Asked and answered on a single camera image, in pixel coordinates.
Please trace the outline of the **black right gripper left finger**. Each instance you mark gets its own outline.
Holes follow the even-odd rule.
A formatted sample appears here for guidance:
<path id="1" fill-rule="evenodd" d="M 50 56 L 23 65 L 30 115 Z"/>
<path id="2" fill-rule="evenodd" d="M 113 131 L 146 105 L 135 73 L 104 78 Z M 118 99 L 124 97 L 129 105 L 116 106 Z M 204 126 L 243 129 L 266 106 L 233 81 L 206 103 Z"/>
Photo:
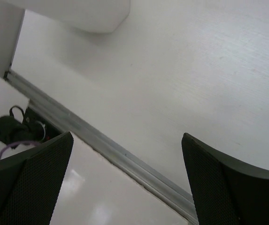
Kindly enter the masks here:
<path id="1" fill-rule="evenodd" d="M 71 132 L 0 160 L 0 225 L 48 225 L 67 170 Z"/>

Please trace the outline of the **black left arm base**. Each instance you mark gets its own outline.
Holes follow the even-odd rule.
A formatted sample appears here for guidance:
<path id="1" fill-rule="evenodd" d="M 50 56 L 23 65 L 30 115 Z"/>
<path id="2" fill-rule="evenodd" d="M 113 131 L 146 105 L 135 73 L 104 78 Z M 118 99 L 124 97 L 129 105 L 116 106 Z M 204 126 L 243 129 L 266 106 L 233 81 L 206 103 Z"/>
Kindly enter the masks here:
<path id="1" fill-rule="evenodd" d="M 0 117 L 0 143 L 5 145 L 21 141 L 44 143 L 60 134 L 59 129 L 30 108 L 23 110 L 14 105 L 8 115 Z"/>

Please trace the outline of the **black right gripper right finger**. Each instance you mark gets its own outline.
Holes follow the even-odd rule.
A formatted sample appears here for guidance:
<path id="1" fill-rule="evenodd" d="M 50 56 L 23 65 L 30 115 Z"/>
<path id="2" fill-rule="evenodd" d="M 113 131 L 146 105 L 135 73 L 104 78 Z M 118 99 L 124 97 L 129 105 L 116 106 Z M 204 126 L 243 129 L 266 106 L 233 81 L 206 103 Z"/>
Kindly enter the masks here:
<path id="1" fill-rule="evenodd" d="M 269 225 L 269 170 L 185 133 L 182 152 L 201 225 Z"/>

